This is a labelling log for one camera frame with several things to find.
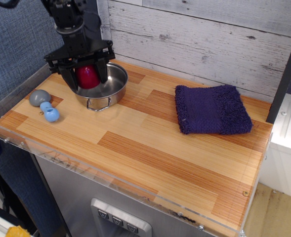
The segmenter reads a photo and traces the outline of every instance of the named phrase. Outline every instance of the red object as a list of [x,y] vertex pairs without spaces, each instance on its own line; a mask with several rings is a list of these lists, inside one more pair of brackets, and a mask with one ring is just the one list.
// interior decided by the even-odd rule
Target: red object
[[99,85],[97,70],[93,65],[75,68],[78,85],[83,89],[92,89]]

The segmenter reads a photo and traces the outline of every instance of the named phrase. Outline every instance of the stainless steel pot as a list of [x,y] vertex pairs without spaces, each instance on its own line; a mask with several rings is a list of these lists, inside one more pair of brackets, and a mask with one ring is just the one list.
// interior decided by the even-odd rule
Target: stainless steel pot
[[79,87],[75,92],[78,100],[93,111],[102,111],[119,102],[125,95],[125,86],[128,75],[123,67],[115,63],[107,63],[108,80],[92,89],[82,89]]

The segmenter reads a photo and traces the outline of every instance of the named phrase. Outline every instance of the gray ball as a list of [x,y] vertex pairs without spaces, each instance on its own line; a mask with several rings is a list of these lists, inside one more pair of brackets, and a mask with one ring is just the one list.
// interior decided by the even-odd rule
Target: gray ball
[[33,106],[40,106],[42,102],[49,102],[50,100],[51,96],[45,90],[36,90],[29,97],[29,102]]

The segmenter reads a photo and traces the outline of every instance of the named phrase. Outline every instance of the wood plank wall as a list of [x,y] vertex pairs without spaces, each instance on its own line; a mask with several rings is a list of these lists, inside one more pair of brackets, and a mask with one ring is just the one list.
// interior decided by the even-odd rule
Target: wood plank wall
[[98,0],[98,7],[117,59],[272,102],[291,52],[291,0]]

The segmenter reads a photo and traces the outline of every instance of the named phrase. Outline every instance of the purple towel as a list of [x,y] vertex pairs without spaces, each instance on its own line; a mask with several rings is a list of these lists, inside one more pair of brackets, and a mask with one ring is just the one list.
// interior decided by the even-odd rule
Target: purple towel
[[235,86],[189,88],[178,85],[175,101],[182,133],[240,134],[252,129],[252,121]]

